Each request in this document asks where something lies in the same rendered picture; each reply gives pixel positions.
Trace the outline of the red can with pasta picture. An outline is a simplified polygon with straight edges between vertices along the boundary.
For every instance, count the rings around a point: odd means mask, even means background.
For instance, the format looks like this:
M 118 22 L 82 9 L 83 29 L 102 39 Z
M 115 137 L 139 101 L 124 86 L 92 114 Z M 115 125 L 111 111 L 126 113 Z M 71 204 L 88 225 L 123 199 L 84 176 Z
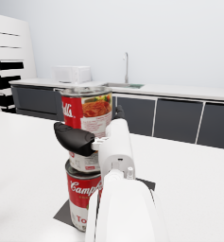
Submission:
M 60 92 L 66 125 L 105 136 L 112 121 L 112 89 L 104 86 L 73 87 Z

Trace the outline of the red and white soup can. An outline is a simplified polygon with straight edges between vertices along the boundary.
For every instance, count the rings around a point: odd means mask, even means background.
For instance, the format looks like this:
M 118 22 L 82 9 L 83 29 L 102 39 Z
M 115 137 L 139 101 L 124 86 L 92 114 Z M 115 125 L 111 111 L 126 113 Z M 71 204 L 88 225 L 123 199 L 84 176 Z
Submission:
M 72 223 L 80 231 L 86 231 L 90 196 L 102 192 L 101 176 L 98 171 L 84 173 L 75 170 L 69 162 L 65 164 L 69 206 Z

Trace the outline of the steel kitchen sink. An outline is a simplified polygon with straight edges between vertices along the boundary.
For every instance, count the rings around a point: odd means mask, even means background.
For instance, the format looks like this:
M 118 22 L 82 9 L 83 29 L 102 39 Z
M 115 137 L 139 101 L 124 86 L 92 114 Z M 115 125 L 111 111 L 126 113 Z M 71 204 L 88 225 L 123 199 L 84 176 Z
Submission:
M 140 88 L 142 88 L 144 86 L 144 84 L 130 84 L 130 83 L 113 83 L 113 82 L 108 82 L 108 83 L 102 84 L 102 86 L 113 87 L 113 88 L 140 89 Z

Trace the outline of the white shelf unit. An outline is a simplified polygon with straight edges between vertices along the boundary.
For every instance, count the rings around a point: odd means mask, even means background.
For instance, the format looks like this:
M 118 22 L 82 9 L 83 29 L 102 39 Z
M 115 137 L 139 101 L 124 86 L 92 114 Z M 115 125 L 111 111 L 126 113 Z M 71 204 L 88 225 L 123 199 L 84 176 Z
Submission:
M 28 23 L 0 15 L 0 111 L 16 113 L 11 81 L 35 77 Z

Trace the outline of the kitchen counter with grey cabinets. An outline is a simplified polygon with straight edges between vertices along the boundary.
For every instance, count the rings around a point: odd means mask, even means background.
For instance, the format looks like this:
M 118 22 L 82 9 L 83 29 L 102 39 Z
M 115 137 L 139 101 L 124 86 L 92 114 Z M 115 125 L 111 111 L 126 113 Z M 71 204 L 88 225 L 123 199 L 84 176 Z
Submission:
M 17 113 L 63 119 L 59 84 L 34 78 L 12 81 L 10 85 Z M 112 104 L 123 107 L 132 133 L 224 148 L 222 100 L 131 90 L 114 91 Z

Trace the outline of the dark grey square mat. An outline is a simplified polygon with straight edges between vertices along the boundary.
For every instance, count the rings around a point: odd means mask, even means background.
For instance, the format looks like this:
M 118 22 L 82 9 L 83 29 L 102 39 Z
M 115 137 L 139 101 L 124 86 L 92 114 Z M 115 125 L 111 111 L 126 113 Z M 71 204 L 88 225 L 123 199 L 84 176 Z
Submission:
M 149 189 L 155 190 L 156 183 L 153 181 L 147 181 L 143 179 L 137 178 L 137 181 L 143 182 Z M 70 215 L 70 207 L 69 207 L 69 201 L 66 201 L 62 207 L 58 210 L 58 212 L 55 214 L 54 218 L 60 222 L 63 222 L 65 224 L 68 224 L 72 227 L 74 227 L 74 224 L 71 219 Z

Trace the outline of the silver sink faucet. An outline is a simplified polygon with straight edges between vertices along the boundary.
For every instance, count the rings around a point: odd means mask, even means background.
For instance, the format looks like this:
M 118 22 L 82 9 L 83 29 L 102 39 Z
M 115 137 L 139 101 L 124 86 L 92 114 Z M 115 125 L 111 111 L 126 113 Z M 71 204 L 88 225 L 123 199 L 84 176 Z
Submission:
M 125 83 L 129 83 L 129 54 L 125 52 L 123 60 L 126 62 Z

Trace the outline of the white microwave oven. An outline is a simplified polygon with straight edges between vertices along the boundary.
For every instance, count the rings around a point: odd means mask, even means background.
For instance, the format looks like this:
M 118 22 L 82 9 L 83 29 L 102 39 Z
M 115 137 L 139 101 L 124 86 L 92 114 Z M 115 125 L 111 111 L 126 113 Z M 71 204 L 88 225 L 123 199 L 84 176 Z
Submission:
M 92 80 L 90 66 L 55 66 L 52 78 L 63 83 L 80 84 Z

